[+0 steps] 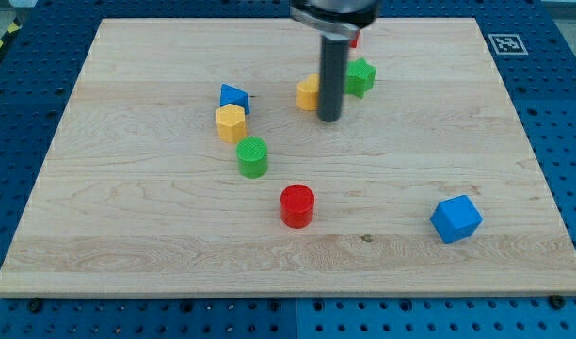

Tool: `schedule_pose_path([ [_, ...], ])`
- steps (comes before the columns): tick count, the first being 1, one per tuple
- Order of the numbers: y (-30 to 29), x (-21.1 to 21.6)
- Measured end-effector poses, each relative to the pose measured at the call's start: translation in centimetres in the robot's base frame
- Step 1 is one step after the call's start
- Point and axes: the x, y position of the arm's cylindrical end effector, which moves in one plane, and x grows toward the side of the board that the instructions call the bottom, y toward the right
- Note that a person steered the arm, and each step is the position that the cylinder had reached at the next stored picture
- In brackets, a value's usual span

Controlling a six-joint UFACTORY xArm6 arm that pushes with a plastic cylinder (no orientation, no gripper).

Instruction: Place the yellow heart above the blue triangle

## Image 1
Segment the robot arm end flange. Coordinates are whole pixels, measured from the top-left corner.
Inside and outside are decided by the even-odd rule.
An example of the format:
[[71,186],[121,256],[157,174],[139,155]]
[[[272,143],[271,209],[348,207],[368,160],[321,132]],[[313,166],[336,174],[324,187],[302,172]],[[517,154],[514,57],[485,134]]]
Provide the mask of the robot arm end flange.
[[321,34],[353,40],[374,22],[380,0],[290,0],[290,16]]

